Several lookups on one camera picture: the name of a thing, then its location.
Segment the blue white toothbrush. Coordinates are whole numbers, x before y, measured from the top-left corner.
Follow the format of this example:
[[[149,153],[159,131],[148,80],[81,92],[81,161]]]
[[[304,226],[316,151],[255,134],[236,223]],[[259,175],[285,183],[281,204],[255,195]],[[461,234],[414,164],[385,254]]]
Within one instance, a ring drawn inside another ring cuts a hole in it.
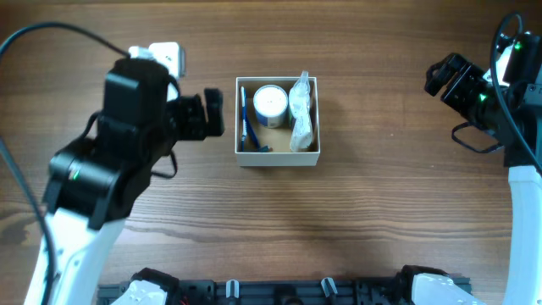
[[[244,86],[240,89],[241,93],[241,151],[245,151],[245,143],[247,138],[247,127],[246,127],[246,91]]]

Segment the white cotton swab tub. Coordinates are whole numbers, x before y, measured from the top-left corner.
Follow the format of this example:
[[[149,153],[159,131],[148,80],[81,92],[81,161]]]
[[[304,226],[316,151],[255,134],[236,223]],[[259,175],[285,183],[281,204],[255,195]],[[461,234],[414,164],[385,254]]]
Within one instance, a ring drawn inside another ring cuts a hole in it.
[[[260,125],[278,128],[285,122],[288,97],[281,87],[276,85],[260,87],[253,97],[253,105]]]

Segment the blue disposable razor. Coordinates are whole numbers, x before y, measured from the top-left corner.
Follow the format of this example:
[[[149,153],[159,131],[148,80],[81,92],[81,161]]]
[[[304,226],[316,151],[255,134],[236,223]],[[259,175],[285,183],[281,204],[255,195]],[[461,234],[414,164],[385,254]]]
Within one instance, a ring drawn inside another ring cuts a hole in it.
[[[257,153],[268,153],[270,151],[270,147],[261,145],[260,141],[257,138],[257,135],[256,135],[254,129],[252,128],[250,120],[245,119],[244,124],[245,124],[245,130],[246,130],[246,133],[247,133],[247,137],[251,139],[251,141],[253,143],[253,146],[256,148],[256,152]]]

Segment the white lotion tube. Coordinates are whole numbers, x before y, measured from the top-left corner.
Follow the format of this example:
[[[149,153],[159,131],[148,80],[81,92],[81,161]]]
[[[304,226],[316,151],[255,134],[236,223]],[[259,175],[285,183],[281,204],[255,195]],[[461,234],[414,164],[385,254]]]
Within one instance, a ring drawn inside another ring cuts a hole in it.
[[[290,150],[301,152],[312,144],[312,121],[307,103],[302,100],[293,100],[290,103]]]

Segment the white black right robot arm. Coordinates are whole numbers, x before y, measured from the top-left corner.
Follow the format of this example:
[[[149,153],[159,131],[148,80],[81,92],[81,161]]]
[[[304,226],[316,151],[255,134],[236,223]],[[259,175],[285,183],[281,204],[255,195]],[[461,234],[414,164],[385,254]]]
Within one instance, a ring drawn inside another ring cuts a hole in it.
[[[493,137],[483,153],[503,150],[512,194],[512,239],[503,302],[541,302],[541,38],[498,32],[490,67],[458,53],[430,66],[424,90],[440,96],[464,123]]]

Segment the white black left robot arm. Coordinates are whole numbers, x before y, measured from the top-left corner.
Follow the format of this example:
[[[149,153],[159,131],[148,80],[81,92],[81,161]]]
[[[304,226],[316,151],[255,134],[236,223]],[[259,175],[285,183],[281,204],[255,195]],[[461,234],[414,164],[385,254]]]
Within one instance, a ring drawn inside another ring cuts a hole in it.
[[[169,98],[177,80],[161,64],[122,58],[105,78],[103,106],[83,133],[48,165],[47,206],[36,267],[25,302],[88,304],[136,199],[174,156],[178,141],[224,133],[223,94]]]

